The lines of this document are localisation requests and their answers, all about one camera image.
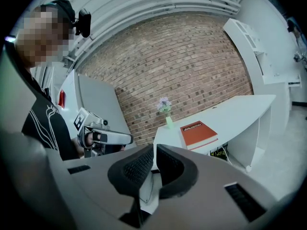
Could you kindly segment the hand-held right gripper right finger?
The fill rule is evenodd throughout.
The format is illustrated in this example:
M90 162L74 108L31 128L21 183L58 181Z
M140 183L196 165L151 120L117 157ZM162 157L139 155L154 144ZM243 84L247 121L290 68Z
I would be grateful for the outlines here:
M160 199L181 197L198 180L199 170L196 164L165 145L156 146L156 165L162 180Z

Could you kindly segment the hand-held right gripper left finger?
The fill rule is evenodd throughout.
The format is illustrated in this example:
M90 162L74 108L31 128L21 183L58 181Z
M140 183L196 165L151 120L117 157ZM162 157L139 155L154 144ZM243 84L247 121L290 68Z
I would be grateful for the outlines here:
M144 223L140 206L140 188L153 166L153 149L152 144L148 145L115 162L107 172L109 181L119 194L134 198L130 212L124 214L120 220L136 228L140 228Z

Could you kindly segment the person's left hand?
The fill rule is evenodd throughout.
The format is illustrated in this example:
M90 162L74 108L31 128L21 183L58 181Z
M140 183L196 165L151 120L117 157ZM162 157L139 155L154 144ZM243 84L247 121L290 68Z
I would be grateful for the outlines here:
M85 147L87 149L90 148L100 148L104 147L105 144L102 143L103 134L99 132L89 132L85 135L84 141L85 141Z

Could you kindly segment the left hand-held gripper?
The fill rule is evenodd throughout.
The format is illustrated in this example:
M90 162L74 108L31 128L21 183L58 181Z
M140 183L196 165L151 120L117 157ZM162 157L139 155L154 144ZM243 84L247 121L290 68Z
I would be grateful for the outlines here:
M83 107L79 109L73 124L77 130L78 144L84 149L85 158L123 151L125 145L133 143L133 136L131 134L110 130L107 120L100 118ZM85 147L84 138L89 132L99 132L103 134L101 140L105 146L87 149Z

